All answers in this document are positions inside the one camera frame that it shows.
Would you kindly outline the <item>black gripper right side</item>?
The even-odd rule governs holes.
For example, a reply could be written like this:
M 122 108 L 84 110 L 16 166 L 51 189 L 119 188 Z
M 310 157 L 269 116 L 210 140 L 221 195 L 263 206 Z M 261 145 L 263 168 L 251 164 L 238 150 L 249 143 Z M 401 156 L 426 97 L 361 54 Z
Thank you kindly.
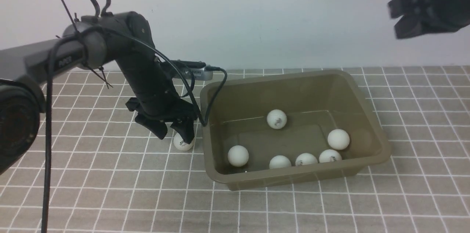
M 469 25 L 470 0 L 391 0 L 391 19 L 401 19 L 394 25 L 396 39 L 411 39 L 428 33 L 454 33 Z M 424 21 L 421 15 L 426 9 Z

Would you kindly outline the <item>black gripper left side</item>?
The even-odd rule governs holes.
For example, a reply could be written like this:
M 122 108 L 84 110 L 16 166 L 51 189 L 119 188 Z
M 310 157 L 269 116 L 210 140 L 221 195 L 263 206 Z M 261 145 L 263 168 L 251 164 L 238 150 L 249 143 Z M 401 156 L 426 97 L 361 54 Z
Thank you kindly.
M 182 140 L 190 144 L 195 138 L 194 120 L 198 117 L 194 105 L 178 97 L 169 99 L 156 98 L 148 102 L 136 97 L 126 102 L 129 111 L 136 111 L 134 121 L 144 126 L 160 140 L 163 140 L 168 128 L 165 122 L 173 122 L 174 129 Z

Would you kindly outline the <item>black robot arm left side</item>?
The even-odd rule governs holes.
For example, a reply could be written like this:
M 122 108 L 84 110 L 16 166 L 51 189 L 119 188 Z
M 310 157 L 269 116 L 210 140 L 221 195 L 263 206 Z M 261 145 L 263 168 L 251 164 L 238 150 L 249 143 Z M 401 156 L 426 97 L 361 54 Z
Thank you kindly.
M 182 74 L 177 63 L 156 60 L 148 21 L 137 12 L 100 17 L 83 16 L 67 27 L 63 37 L 1 50 L 1 173 L 32 146 L 40 128 L 40 114 L 51 102 L 41 91 L 55 77 L 80 67 L 98 69 L 116 61 L 134 97 L 126 103 L 136 111 L 135 122 L 160 139 L 166 123 L 191 143 L 198 106 L 183 100 L 173 84 Z

